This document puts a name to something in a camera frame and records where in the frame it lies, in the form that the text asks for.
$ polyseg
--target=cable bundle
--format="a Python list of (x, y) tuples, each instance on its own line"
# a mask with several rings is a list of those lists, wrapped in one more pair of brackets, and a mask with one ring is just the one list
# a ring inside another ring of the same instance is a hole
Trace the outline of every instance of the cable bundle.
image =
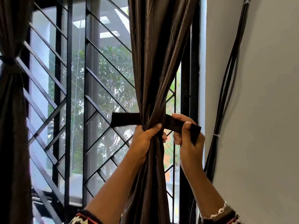
[(238, 31), (237, 31), (237, 36), (234, 42), (233, 49), (230, 53), (229, 61), (225, 70), (225, 74), (221, 86), (214, 134), (213, 134), (209, 154), (207, 156), (207, 162), (204, 167), (204, 172), (211, 182), (213, 182), (213, 178), (215, 174), (219, 134), (221, 131), (223, 119), (230, 101), (231, 94), (234, 89), (234, 84), (237, 76), (240, 45), (243, 38), (245, 26), (246, 26), (249, 4), (250, 4), (250, 0), (244, 0), (239, 26), (238, 26)]

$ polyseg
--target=fingernail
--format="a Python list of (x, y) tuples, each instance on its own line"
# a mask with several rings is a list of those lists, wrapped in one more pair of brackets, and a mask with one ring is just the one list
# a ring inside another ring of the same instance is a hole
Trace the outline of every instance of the fingernail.
[(192, 123), (190, 123), (190, 122), (186, 122), (186, 129), (190, 129), (191, 124), (192, 124)]

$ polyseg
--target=lace trim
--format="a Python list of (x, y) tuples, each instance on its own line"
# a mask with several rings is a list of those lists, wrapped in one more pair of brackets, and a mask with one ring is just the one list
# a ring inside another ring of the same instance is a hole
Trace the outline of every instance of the lace trim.
[(214, 218), (216, 218), (218, 215), (222, 214), (222, 213), (224, 212), (224, 210), (225, 210), (226, 207), (227, 207), (227, 203), (226, 203), (226, 201), (225, 201), (223, 207), (220, 208), (220, 209), (218, 210), (218, 214), (211, 215), (210, 217), (203, 217), (202, 215), (200, 215), (200, 218), (201, 218), (201, 219), (214, 219)]

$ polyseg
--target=sleeve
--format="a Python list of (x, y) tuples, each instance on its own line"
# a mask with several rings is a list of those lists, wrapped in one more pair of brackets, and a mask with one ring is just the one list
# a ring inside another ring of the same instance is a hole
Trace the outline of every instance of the sleeve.
[(72, 219), (69, 224), (103, 224), (87, 210), (82, 210)]
[(244, 224), (239, 215), (229, 206), (224, 212), (213, 219), (201, 219), (202, 224)]

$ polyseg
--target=curtain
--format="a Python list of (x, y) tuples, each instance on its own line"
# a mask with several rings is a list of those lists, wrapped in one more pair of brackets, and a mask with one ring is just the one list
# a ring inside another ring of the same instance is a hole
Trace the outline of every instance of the curtain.
[(28, 132), (22, 70), (16, 63), (32, 16), (32, 0), (0, 0), (0, 170), (2, 223), (31, 223)]
[[(128, 0), (133, 69), (139, 114), (114, 113), (111, 127), (162, 123), (181, 133), (183, 123), (166, 115), (166, 96), (180, 65), (197, 0)], [(200, 127), (192, 126), (193, 139)], [(133, 184), (122, 224), (169, 224), (162, 132), (152, 138)]]

